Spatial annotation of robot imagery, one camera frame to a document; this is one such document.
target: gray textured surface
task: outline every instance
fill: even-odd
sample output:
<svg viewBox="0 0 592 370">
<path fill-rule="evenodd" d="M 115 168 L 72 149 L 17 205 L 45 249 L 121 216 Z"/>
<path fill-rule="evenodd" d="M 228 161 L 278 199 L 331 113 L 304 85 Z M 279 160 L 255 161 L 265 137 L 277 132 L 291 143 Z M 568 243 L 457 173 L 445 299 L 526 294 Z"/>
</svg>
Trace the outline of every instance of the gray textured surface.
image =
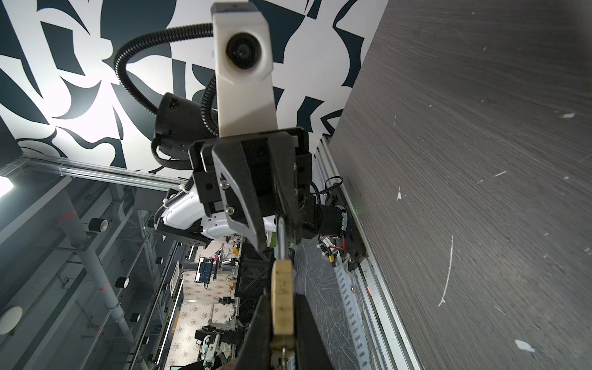
<svg viewBox="0 0 592 370">
<path fill-rule="evenodd" d="M 562 4 L 391 1 L 330 144 L 426 369 L 590 369 L 591 79 Z"/>
<path fill-rule="evenodd" d="M 294 268 L 294 288 L 308 300 L 333 368 L 358 369 L 337 277 L 329 261 L 321 257 L 316 241 L 303 240 L 302 247 L 296 249 Z"/>
</svg>

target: red tape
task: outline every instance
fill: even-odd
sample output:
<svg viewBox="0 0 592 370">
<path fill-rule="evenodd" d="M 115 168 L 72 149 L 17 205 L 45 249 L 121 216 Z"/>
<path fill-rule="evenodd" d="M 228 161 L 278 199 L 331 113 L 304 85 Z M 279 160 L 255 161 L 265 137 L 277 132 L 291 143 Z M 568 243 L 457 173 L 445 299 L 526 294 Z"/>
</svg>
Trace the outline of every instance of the red tape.
<svg viewBox="0 0 592 370">
<path fill-rule="evenodd" d="M 72 211 L 69 214 L 63 214 L 63 215 L 57 216 L 57 219 L 60 221 L 66 221 L 66 220 L 71 219 L 75 215 L 76 215 L 76 211 Z"/>
</svg>

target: black cable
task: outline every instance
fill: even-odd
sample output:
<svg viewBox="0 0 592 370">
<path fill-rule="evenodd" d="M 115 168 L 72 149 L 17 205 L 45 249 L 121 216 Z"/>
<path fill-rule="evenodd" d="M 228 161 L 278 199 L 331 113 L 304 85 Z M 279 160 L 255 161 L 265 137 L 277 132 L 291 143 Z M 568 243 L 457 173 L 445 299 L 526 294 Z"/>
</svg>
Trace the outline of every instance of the black cable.
<svg viewBox="0 0 592 370">
<path fill-rule="evenodd" d="M 314 182 L 311 182 L 311 183 L 310 183 L 310 186 L 312 186 L 312 187 L 313 187 L 313 189 L 314 189 L 314 192 L 313 192 L 313 194 L 314 194 L 314 196 L 317 198 L 317 204 L 321 204 L 321 195 L 320 195 L 320 194 L 319 194 L 319 192 L 318 192 L 318 187 L 317 187 L 317 184 L 315 184 Z"/>
<path fill-rule="evenodd" d="M 330 187 L 327 187 L 328 181 L 329 180 L 332 180 L 332 179 L 340 179 L 341 182 L 337 182 L 337 183 L 331 185 Z M 325 180 L 325 190 L 321 191 L 321 194 L 325 194 L 325 193 L 330 192 L 333 189 L 337 189 L 338 187 L 341 186 L 341 184 L 343 184 L 343 177 L 341 177 L 341 176 L 333 176 L 333 177 L 330 177 L 327 180 Z"/>
<path fill-rule="evenodd" d="M 150 47 L 192 38 L 212 37 L 212 23 L 184 25 L 138 36 L 124 44 L 115 54 L 113 68 L 115 75 L 131 96 L 134 97 L 150 113 L 156 115 L 156 106 L 146 98 L 132 83 L 127 74 L 126 66 L 131 57 Z"/>
<path fill-rule="evenodd" d="M 214 135 L 218 134 L 218 124 L 214 122 L 212 117 L 212 104 L 216 96 L 216 74 L 212 76 L 208 85 L 204 89 L 204 94 L 201 96 L 201 119 L 204 122 L 205 128 Z"/>
<path fill-rule="evenodd" d="M 156 148 L 160 145 L 161 136 L 156 134 L 154 139 L 152 140 L 152 144 L 150 145 L 150 149 L 152 150 L 152 156 L 154 157 L 155 161 L 164 167 L 172 168 L 172 169 L 193 169 L 191 166 L 191 161 L 189 159 L 164 159 L 158 156 L 156 152 Z"/>
<path fill-rule="evenodd" d="M 336 182 L 335 184 L 331 185 L 330 187 L 327 187 L 328 181 L 329 180 L 332 180 L 332 179 L 340 179 L 341 181 L 340 182 Z M 317 185 L 314 182 L 311 182 L 310 183 L 310 186 L 312 186 L 313 189 L 314 189 L 314 192 L 312 194 L 314 194 L 317 197 L 317 202 L 319 204 L 321 204 L 321 197 L 320 197 L 321 194 L 326 194 L 326 193 L 330 192 L 333 189 L 337 189 L 342 184 L 343 184 L 343 177 L 341 177 L 341 176 L 333 176 L 333 177 L 328 178 L 325 181 L 325 190 L 318 191 L 318 187 L 317 187 Z"/>
</svg>

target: camera lens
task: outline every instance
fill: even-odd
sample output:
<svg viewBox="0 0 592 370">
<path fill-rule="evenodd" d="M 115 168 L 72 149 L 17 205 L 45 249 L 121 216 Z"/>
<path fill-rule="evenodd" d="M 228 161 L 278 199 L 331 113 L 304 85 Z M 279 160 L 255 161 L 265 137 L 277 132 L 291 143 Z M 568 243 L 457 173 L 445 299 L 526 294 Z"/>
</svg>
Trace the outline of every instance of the camera lens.
<svg viewBox="0 0 592 370">
<path fill-rule="evenodd" d="M 248 33 L 234 35 L 226 46 L 226 55 L 228 55 L 235 66 L 241 69 L 248 69 L 254 66 L 259 59 L 259 53 L 259 42 L 254 36 Z"/>
</svg>

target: black and white patterned wall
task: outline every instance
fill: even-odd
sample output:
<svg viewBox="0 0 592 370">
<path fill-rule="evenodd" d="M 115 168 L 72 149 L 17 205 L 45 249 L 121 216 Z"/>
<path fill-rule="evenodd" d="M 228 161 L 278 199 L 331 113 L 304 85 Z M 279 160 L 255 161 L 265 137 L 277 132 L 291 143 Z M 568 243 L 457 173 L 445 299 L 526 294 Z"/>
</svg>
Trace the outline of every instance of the black and white patterned wall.
<svg viewBox="0 0 592 370">
<path fill-rule="evenodd" d="M 269 23 L 280 128 L 333 134 L 388 0 L 253 0 Z M 2 0 L 0 117 L 25 154 L 176 177 L 150 154 L 154 116 L 122 86 L 113 55 L 129 39 L 211 22 L 212 0 Z M 132 81 L 158 105 L 200 101 L 213 40 L 146 50 Z"/>
</svg>

